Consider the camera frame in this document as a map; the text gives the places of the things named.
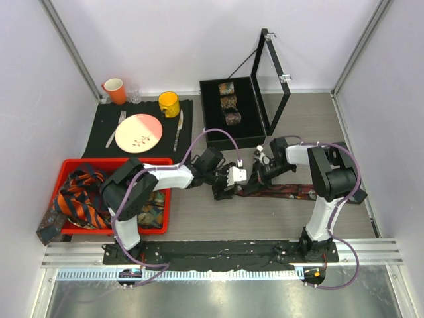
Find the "dark red patterned tie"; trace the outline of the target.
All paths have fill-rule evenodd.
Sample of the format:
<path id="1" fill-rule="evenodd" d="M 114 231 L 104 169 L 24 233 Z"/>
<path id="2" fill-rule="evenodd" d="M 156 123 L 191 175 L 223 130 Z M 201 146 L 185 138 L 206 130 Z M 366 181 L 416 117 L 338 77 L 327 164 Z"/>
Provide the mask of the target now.
<path id="1" fill-rule="evenodd" d="M 270 187 L 261 187 L 253 192 L 248 192 L 247 185 L 238 185 L 235 188 L 235 194 L 241 197 L 271 197 L 308 201 L 317 199 L 313 186 L 308 184 L 276 184 Z"/>

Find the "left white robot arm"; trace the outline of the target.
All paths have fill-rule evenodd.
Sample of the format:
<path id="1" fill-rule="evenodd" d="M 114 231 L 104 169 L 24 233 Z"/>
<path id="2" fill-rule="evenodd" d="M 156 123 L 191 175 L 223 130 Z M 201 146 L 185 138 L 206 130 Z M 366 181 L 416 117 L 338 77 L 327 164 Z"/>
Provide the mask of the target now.
<path id="1" fill-rule="evenodd" d="M 129 158 L 100 187 L 100 194 L 110 212 L 118 256 L 126 264 L 140 259 L 141 237 L 137 217 L 150 195 L 163 189 L 189 189 L 210 185 L 216 200 L 232 198 L 235 186 L 247 180 L 242 160 L 225 163 L 215 148 L 208 148 L 191 162 L 174 165 L 144 164 Z"/>

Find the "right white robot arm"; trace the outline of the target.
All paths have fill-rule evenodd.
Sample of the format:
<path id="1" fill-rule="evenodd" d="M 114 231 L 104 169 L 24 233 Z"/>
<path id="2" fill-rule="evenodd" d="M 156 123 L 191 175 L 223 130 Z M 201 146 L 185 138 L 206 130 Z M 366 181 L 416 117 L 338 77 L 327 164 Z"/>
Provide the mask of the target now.
<path id="1" fill-rule="evenodd" d="M 299 165 L 309 167 L 315 206 L 299 238 L 297 252 L 308 262 L 320 260 L 331 249 L 333 227 L 346 201 L 360 189 L 361 176 L 354 156 L 345 142 L 289 144 L 279 137 L 269 142 L 273 157 L 265 155 L 263 146 L 254 152 L 254 164 L 247 184 L 239 195 L 278 195 L 282 186 L 272 180 Z"/>

